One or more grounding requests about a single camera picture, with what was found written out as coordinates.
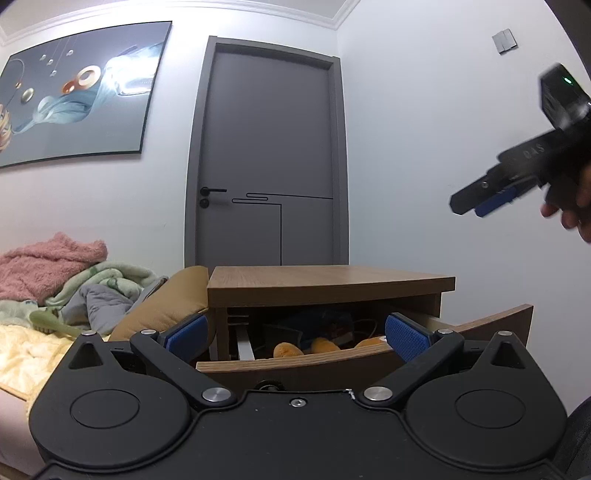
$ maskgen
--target door frame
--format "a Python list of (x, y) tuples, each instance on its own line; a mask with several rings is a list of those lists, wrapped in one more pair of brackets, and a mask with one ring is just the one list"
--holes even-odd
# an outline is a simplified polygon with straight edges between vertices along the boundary
[(189, 148), (187, 192), (185, 200), (184, 265), (197, 264), (197, 215), (199, 208), (199, 164), (201, 162), (203, 126), (213, 59), (217, 52), (250, 54), (272, 59), (296, 61), (319, 67), (329, 74), (330, 132), (333, 172), (333, 263), (349, 263), (349, 193), (347, 182), (347, 145), (345, 133), (345, 104), (340, 58), (319, 53), (234, 38), (210, 36), (205, 49)]

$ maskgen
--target black chair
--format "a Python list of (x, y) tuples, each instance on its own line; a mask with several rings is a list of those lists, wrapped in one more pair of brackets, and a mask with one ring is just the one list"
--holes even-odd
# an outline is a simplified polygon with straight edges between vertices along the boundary
[(554, 465), (573, 480), (591, 480), (591, 398), (571, 413)]

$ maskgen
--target wooden tabletop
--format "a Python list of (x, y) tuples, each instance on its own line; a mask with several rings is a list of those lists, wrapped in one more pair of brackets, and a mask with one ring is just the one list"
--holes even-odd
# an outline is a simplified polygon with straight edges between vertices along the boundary
[(216, 267), (209, 306), (311, 305), (395, 299), (455, 290), (455, 277), (350, 265)]

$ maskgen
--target orange plush toy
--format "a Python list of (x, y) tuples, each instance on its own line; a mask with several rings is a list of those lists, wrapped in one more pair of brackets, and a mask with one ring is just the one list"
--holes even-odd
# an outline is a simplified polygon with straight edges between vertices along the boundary
[[(367, 338), (365, 340), (361, 340), (357, 345), (355, 345), (355, 348), (360, 348), (360, 347), (370, 346), (370, 345), (379, 345), (379, 344), (384, 343), (385, 341), (386, 341), (385, 336)], [(329, 353), (329, 352), (339, 352), (339, 351), (340, 351), (340, 348), (337, 345), (335, 345), (333, 342), (331, 342), (330, 340), (327, 340), (326, 338), (319, 337), (319, 338), (314, 339), (314, 341), (312, 341), (310, 353)], [(273, 358), (285, 358), (287, 356), (299, 356), (299, 355), (304, 355), (304, 352), (302, 352), (295, 345), (293, 345), (291, 343), (287, 343), (287, 342), (280, 343), (273, 350)]]

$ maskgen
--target pillow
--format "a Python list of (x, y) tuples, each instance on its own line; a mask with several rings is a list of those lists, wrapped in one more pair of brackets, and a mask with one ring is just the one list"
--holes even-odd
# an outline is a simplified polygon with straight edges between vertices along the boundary
[[(112, 342), (129, 340), (137, 332), (152, 328), (163, 332), (194, 313), (207, 310), (206, 267), (189, 267), (175, 273), (170, 280), (152, 293), (115, 327)], [(213, 339), (215, 325), (209, 323), (209, 339)]]

